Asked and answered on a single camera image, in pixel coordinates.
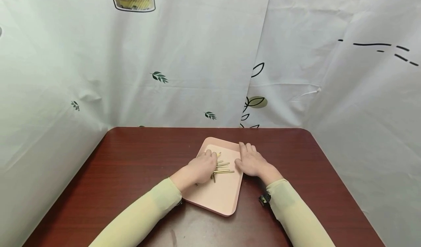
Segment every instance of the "scratch on table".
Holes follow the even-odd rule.
[[[177,236],[175,236],[174,230],[171,230],[171,238],[172,238],[172,247],[177,247]]]

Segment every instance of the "forearm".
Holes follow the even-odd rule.
[[[89,245],[90,247],[135,247],[182,198],[167,178],[119,214]]]
[[[291,184],[281,179],[266,188],[270,205],[294,247],[334,247],[317,217]]]

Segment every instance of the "left hand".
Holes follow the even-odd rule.
[[[211,179],[216,169],[218,156],[209,149],[192,159],[186,166],[175,172],[170,179],[183,192],[195,183],[205,183]]]

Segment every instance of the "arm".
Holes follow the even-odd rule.
[[[193,159],[171,177],[128,206],[96,237],[89,247],[135,247],[182,199],[181,192],[195,183],[205,183],[216,168],[217,156],[210,150]]]
[[[270,206],[294,247],[334,247],[329,235],[306,203],[279,171],[257,152],[240,143],[241,159],[235,164],[247,175],[258,176],[271,194]]]

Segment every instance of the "tray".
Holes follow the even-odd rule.
[[[234,173],[216,174],[216,183],[210,179],[206,183],[193,186],[183,193],[183,198],[187,202],[228,217],[235,212],[243,179],[243,172],[235,167],[234,162],[235,159],[240,158],[239,145],[208,137],[203,142],[198,155],[208,149],[216,153],[221,152],[218,161],[229,162],[228,168],[234,170]]]

